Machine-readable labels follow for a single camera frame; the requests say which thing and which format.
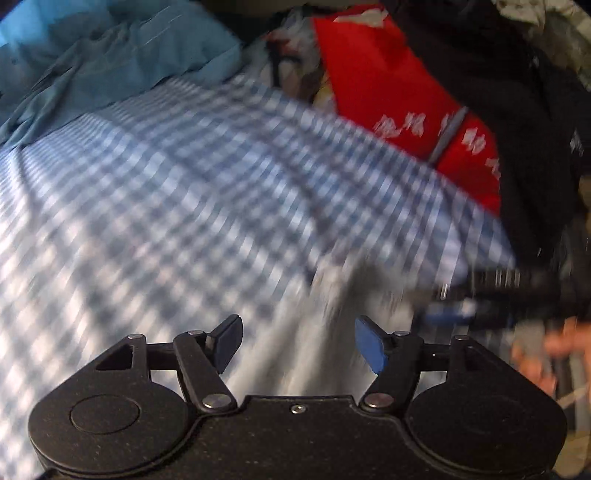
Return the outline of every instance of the pile of clothes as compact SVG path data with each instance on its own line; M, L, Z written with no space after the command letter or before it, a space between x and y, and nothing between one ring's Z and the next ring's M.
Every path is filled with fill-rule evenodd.
M500 216L521 264L548 264L586 214L591 18L573 0L296 10L263 45L251 73L429 162Z

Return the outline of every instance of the black jacket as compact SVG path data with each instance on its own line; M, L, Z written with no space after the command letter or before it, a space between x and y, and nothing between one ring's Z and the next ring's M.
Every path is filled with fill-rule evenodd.
M505 230L521 264L547 262L583 211L577 189L591 165L590 95L490 0L383 3L427 70L495 134Z

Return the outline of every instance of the metal screw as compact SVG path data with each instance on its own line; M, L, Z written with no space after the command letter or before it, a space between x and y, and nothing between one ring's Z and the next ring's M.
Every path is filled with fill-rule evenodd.
M370 393L363 402L370 408L387 408L394 403L394 399L387 393Z
M232 399L225 393L212 393L203 399L203 405L212 410L226 410Z
M290 411L292 413L294 413L295 415L298 415L300 413L304 413L306 411L306 406L305 405L293 405L290 408Z

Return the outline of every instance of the red bag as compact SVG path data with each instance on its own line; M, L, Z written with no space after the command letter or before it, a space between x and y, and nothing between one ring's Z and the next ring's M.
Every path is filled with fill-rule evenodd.
M478 203L499 215L499 154L493 133L470 112L437 165L453 183Z
M369 9L383 7L354 7L314 19L337 111L385 141L426 160L447 120L460 106L425 70L389 16L383 27L335 22L337 17L360 15ZM462 138L468 130L470 135L472 128L478 130L476 148L473 145L468 149L462 139L458 144L455 138L444 152L438 170L498 214L499 182L492 174L493 167L486 166L489 156L496 158L495 142L492 133L472 115L460 129ZM481 135L486 137L484 149L478 146L482 143Z

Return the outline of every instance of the finger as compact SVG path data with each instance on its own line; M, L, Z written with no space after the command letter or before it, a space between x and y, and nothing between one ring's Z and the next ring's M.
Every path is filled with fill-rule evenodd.
M523 351L523 347L518 343L515 342L511 346L511 360L516 365L519 365L525 358L525 353Z
M566 356L591 348L591 325L567 326L562 333L546 335L544 347L551 356Z
M583 363L585 365L585 373L587 373L587 380L591 381L591 349L585 350L583 355ZM591 402L591 388L588 390L589 401Z
M571 335L577 329L577 317L570 317L564 321L562 332L565 335Z
M543 377L538 383L538 387L542 389L545 393L552 396L556 390L556 378L554 375L548 375Z
M519 364L519 373L535 384L542 379L542 370L541 360L535 357L527 357Z

